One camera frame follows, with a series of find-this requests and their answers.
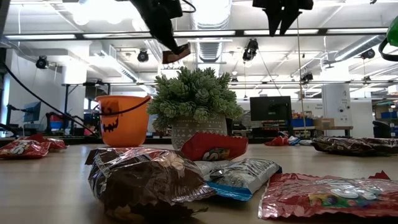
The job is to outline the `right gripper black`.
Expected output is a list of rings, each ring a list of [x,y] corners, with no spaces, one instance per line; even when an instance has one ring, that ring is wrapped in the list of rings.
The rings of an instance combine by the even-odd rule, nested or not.
[[[280,34],[285,35],[298,16],[301,15],[302,12],[299,9],[313,9],[313,0],[252,0],[252,6],[264,9],[268,19],[269,35],[273,37],[280,22]]]

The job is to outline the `potted green succulent plant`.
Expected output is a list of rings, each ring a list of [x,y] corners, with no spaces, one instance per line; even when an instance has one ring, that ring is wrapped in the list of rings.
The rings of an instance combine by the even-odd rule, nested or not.
[[[243,114],[236,93],[229,89],[229,73],[217,75],[212,68],[180,68],[177,76],[155,78],[157,94],[147,113],[155,115],[157,131],[171,130],[174,149],[179,150],[196,133],[228,135],[227,120]]]

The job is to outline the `green plastic bucket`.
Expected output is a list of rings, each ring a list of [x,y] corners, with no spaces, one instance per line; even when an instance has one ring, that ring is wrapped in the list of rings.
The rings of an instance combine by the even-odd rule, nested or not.
[[[378,51],[384,60],[398,62],[398,55],[385,54],[383,52],[387,44],[398,48],[398,16],[396,16],[396,18],[389,25],[386,38],[380,43],[378,48]]]

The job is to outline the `black computer monitor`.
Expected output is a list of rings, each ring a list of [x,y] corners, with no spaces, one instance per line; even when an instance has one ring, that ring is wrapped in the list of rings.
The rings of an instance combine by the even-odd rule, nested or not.
[[[292,119],[289,96],[259,96],[251,97],[249,101],[252,121]]]

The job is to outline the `black bar with light strips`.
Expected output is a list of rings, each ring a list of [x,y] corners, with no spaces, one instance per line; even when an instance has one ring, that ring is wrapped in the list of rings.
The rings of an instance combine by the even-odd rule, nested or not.
[[[319,28],[319,29],[289,29],[286,36],[326,36],[326,35],[384,35],[386,27],[370,28]],[[238,38],[238,37],[269,37],[267,29],[251,30],[178,30],[174,32],[177,39],[190,38]],[[149,32],[99,32],[99,33],[52,33],[52,34],[5,34],[3,38],[9,41],[63,41],[63,40],[124,40],[124,39],[151,39]]]

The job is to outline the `silver ventilation duct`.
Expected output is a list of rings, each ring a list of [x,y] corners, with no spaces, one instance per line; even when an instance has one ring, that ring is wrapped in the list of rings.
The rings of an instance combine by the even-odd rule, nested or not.
[[[191,14],[195,30],[225,30],[228,28],[232,0],[191,0],[196,12]],[[216,62],[221,56],[223,44],[197,43],[197,52],[202,62]]]

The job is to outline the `wooden desk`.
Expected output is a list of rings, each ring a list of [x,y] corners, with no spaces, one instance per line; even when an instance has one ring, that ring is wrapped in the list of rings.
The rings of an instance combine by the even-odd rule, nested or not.
[[[321,127],[321,126],[306,126],[306,127],[294,127],[294,131],[309,131],[310,132],[310,137],[314,137],[316,135],[316,132],[321,132],[321,131],[329,131],[329,130],[344,130],[345,135],[343,136],[344,138],[350,138],[351,134],[350,131],[353,129],[352,126],[333,126],[333,127]]]

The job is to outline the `white column with signs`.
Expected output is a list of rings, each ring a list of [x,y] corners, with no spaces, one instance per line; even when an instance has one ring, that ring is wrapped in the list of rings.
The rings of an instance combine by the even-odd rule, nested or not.
[[[347,83],[322,86],[325,118],[333,118],[335,126],[352,126],[351,96]]]

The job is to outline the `small dark monitor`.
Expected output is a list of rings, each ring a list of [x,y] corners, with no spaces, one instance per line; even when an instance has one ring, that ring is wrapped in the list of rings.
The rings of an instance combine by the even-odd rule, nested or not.
[[[40,117],[41,101],[26,104],[24,106],[24,122],[38,121]]]

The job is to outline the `black metal stand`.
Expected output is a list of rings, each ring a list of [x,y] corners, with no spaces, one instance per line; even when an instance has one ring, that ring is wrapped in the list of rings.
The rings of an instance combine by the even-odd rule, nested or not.
[[[89,102],[97,96],[108,95],[110,87],[103,83],[85,82],[81,84],[63,84],[65,87],[65,99],[63,112],[75,116],[79,122],[83,122],[84,113],[90,110]]]

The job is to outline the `black office chair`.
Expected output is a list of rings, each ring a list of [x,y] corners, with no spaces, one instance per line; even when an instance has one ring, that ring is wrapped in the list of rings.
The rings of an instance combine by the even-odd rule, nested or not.
[[[373,121],[373,132],[375,138],[391,138],[391,127],[382,121]]]

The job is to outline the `brown Snickers candy bar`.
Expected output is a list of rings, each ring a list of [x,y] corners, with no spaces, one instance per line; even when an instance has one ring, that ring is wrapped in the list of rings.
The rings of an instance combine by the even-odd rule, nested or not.
[[[107,216],[124,222],[165,222],[196,214],[187,202],[215,195],[197,165],[181,152],[150,147],[90,151],[88,182]]]
[[[362,139],[356,138],[313,138],[311,145],[320,152],[342,156],[375,156],[376,151]]]

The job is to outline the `cardboard box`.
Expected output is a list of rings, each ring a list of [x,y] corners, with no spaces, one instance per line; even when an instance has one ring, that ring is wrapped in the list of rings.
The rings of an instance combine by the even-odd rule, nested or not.
[[[335,126],[333,118],[317,118],[313,120],[313,125],[319,128],[330,128]]]

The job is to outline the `blue storage box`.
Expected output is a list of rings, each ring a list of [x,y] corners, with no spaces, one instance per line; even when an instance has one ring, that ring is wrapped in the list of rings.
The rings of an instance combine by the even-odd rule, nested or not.
[[[292,119],[292,126],[294,128],[303,128],[304,126],[313,126],[313,119],[310,118],[294,118]]]

